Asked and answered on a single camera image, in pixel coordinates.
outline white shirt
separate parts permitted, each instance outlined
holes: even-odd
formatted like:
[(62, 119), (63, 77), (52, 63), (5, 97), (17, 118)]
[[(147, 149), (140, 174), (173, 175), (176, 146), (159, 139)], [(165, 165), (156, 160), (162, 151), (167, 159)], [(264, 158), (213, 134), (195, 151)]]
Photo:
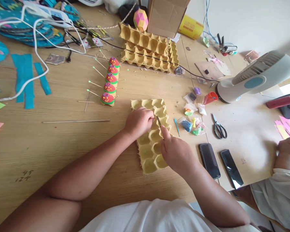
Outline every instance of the white shirt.
[(258, 231), (252, 225), (236, 228), (217, 228), (210, 221), (194, 211), (185, 201), (140, 201), (110, 208), (80, 232), (116, 231), (116, 232), (154, 232), (154, 231)]
[(290, 229), (290, 171), (273, 169), (271, 178), (251, 184), (260, 212)]

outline person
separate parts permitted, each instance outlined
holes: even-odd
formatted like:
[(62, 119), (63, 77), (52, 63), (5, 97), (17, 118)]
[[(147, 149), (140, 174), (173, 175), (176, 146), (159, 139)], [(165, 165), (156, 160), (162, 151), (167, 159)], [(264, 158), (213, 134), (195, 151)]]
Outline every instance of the person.
[(290, 230), (290, 138), (278, 144), (273, 176), (234, 190), (241, 201)]
[[(131, 112), (123, 130), (55, 174), (0, 225), (0, 232), (67, 232), (76, 223), (81, 202), (97, 187), (119, 155), (150, 130), (154, 114)], [(161, 126), (162, 155), (192, 188), (205, 217), (183, 200), (156, 199), (116, 206), (102, 212), (89, 231), (258, 231), (238, 202), (217, 184), (189, 145)]]

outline desk fan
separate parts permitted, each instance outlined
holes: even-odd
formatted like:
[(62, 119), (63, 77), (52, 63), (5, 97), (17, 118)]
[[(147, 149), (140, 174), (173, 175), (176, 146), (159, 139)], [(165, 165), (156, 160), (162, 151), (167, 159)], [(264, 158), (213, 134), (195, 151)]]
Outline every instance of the desk fan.
[(290, 77), (290, 56), (270, 51), (244, 68), (233, 78), (222, 80), (216, 93), (224, 103), (233, 103), (244, 93), (267, 90)]

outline hand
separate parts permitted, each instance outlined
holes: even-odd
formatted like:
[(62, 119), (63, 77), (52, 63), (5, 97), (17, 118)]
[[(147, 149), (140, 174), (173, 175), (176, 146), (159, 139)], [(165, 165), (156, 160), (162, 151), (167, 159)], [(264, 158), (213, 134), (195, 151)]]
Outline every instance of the hand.
[(172, 137), (170, 132), (161, 125), (164, 140), (161, 140), (161, 152), (166, 163), (181, 177), (193, 172), (198, 163), (190, 146), (183, 140)]
[(128, 115), (124, 131), (136, 140), (150, 130), (154, 120), (155, 116), (151, 110), (140, 107)]
[(280, 141), (278, 144), (278, 150), (280, 154), (290, 156), (290, 138)]

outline cardboard box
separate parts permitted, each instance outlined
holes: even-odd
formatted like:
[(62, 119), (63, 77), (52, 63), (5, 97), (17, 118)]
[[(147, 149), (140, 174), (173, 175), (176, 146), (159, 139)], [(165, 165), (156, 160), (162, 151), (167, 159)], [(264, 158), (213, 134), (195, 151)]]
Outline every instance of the cardboard box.
[(148, 33), (174, 38), (190, 0), (149, 0)]
[(190, 18), (187, 15), (184, 15), (183, 21), (180, 24), (178, 32), (188, 36), (191, 39), (196, 40), (202, 34), (203, 29), (204, 29), (203, 24)]

